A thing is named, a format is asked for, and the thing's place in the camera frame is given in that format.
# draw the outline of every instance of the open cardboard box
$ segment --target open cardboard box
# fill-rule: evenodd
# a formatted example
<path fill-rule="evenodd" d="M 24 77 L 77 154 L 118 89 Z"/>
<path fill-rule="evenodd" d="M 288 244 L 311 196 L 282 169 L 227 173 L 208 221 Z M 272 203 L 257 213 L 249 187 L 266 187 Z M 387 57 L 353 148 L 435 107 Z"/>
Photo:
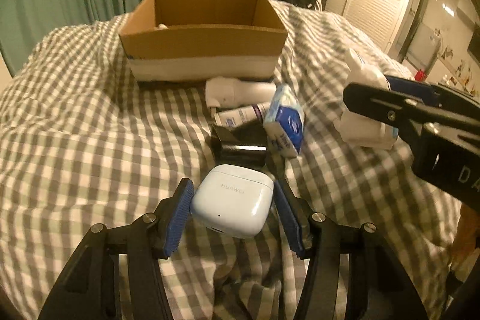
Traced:
<path fill-rule="evenodd" d="M 286 36 L 268 0 L 143 0 L 120 31 L 137 81 L 269 79 Z"/>

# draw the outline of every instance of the plaid bedding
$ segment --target plaid bedding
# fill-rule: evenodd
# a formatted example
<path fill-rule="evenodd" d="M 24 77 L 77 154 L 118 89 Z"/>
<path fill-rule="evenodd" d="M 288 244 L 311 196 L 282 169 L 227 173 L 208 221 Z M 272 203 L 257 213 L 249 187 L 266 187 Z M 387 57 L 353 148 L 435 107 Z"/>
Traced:
<path fill-rule="evenodd" d="M 294 89 L 306 116 L 301 155 L 286 163 L 292 189 L 337 223 L 375 223 L 438 318 L 459 202 L 413 175 L 403 141 L 391 151 L 353 147 L 333 125 L 347 48 L 384 73 L 411 75 L 341 16 L 272 4 L 289 32 L 275 82 Z M 26 319 L 37 318 L 92 224 L 131 223 L 181 178 L 197 186 L 214 166 L 203 89 L 139 90 L 117 33 L 126 18 L 55 29 L 0 97 L 0 284 Z M 307 265 L 273 212 L 248 240 L 190 219 L 178 251 L 160 261 L 175 319 L 291 319 Z M 121 257 L 131 319 L 125 269 Z M 346 256 L 340 274 L 339 319 Z"/>

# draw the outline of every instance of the white huawei earbud case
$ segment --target white huawei earbud case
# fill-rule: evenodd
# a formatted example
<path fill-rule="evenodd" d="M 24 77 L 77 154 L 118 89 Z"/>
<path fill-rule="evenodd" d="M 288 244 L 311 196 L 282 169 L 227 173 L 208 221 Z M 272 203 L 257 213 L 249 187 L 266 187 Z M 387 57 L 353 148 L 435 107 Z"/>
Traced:
<path fill-rule="evenodd" d="M 222 164 L 200 183 L 190 210 L 214 231 L 251 238 L 262 230 L 272 197 L 273 181 L 263 172 Z"/>

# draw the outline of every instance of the metal screw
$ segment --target metal screw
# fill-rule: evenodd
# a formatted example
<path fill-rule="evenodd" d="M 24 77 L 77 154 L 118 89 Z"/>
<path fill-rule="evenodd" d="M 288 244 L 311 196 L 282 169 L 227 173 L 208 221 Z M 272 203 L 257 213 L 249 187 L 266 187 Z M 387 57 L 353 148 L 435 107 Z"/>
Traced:
<path fill-rule="evenodd" d="M 432 122 L 428 122 L 425 124 L 425 127 L 430 129 L 433 133 L 435 133 L 436 135 L 440 133 L 440 129 L 438 128 L 439 127 L 439 123 L 436 122 L 435 124 L 432 123 Z"/>
<path fill-rule="evenodd" d="M 374 233 L 374 232 L 377 230 L 377 227 L 375 226 L 375 224 L 366 223 L 366 224 L 363 226 L 363 229 L 365 230 L 365 232 L 368 232 L 369 234 L 372 234 L 372 233 Z"/>
<path fill-rule="evenodd" d="M 412 105 L 412 106 L 417 106 L 419 104 L 417 100 L 410 99 L 410 98 L 405 99 L 405 103 L 407 103 L 409 105 Z"/>
<path fill-rule="evenodd" d="M 390 110 L 387 113 L 387 117 L 390 121 L 395 121 L 395 119 L 397 118 L 397 115 L 395 114 L 395 112 L 393 110 Z"/>
<path fill-rule="evenodd" d="M 157 219 L 153 213 L 147 213 L 142 216 L 142 220 L 144 223 L 153 223 Z"/>
<path fill-rule="evenodd" d="M 312 214 L 311 217 L 318 223 L 323 223 L 326 219 L 325 215 L 319 212 Z"/>
<path fill-rule="evenodd" d="M 101 224 L 101 223 L 93 224 L 93 225 L 90 227 L 90 230 L 91 230 L 94 234 L 97 234 L 98 232 L 102 232 L 102 230 L 103 230 L 103 224 Z"/>

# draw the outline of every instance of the television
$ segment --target television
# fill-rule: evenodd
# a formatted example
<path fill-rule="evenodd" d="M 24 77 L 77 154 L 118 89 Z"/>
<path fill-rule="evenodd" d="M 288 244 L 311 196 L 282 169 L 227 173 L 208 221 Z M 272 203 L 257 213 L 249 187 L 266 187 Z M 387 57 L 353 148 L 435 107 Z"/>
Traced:
<path fill-rule="evenodd" d="M 468 53 L 476 60 L 478 65 L 480 65 L 480 26 L 478 25 L 475 25 L 475 29 L 473 30 Z"/>

